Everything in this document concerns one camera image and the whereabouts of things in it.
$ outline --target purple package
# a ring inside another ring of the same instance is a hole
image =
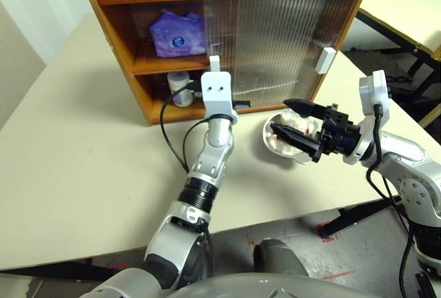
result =
[[[205,53],[203,19],[189,13],[180,17],[172,12],[164,14],[150,27],[158,57],[182,57]]]

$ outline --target white bowl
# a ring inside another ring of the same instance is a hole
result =
[[[268,150],[270,150],[271,152],[273,152],[276,155],[280,155],[281,157],[285,157],[285,158],[294,159],[295,161],[297,161],[298,163],[301,163],[303,165],[311,163],[312,160],[306,152],[301,152],[296,155],[285,155],[285,154],[279,152],[278,150],[274,149],[271,146],[271,144],[269,143],[269,138],[274,133],[273,130],[271,129],[270,125],[271,125],[271,123],[281,123],[280,122],[281,114],[282,114],[282,112],[277,112],[277,113],[273,114],[272,116],[270,116],[266,120],[265,124],[263,125],[263,131],[262,131],[263,143],[265,143],[265,146],[267,147]],[[317,123],[317,121],[315,121],[313,119],[310,119],[310,122],[312,122],[314,124],[314,131],[312,132],[312,134],[314,134],[318,130],[318,123]]]

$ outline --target ribbed plastic panel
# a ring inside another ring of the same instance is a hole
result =
[[[208,55],[232,74],[234,100],[252,107],[310,96],[314,68],[334,47],[354,0],[205,1]]]

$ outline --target table leg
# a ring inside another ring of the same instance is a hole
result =
[[[401,200],[399,197],[394,197],[394,199],[395,201]],[[384,199],[357,205],[350,210],[345,210],[338,218],[323,225],[319,229],[319,234],[322,237],[332,236],[336,232],[352,226],[357,222],[366,219],[367,217],[370,217],[381,210],[384,210],[390,205],[391,202]]]
[[[84,281],[105,281],[117,272],[115,269],[93,266],[88,263],[80,264],[73,261],[0,271],[3,274]]]
[[[407,103],[411,105],[419,96],[421,96],[433,83],[440,78],[440,71],[434,70],[421,84],[412,92]]]
[[[413,63],[413,65],[409,68],[409,70],[407,71],[407,74],[410,77],[414,77],[416,72],[418,71],[418,69],[421,68],[421,66],[424,64],[424,62],[422,62],[419,59],[416,59],[416,61]]]
[[[440,67],[439,61],[432,58],[429,53],[426,53],[425,51],[419,49],[417,45],[412,44],[407,39],[404,39],[400,35],[396,34],[394,31],[388,29],[387,26],[382,25],[380,22],[372,19],[371,17],[369,17],[368,15],[364,14],[361,11],[358,11],[356,17],[361,22],[367,24],[369,27],[378,31],[380,34],[382,34],[383,36],[385,36],[386,38],[390,39],[392,42],[400,46],[403,50],[411,53],[418,60],[421,60],[422,62],[433,68],[434,70],[439,69]]]
[[[441,115],[441,103],[439,103],[433,110],[431,110],[425,117],[421,119],[418,124],[426,128],[434,119]]]

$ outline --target white table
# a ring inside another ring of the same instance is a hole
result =
[[[316,102],[337,102],[358,122],[361,76],[339,53]],[[212,232],[378,198],[365,168],[340,155],[302,166],[266,150],[261,129],[270,114],[241,115],[234,126]],[[192,123],[166,125],[175,145]],[[204,129],[189,139],[189,159]],[[393,102],[385,130],[441,161],[441,147]],[[146,246],[184,182],[159,126],[145,126],[96,19],[87,16],[0,131],[0,269]]]

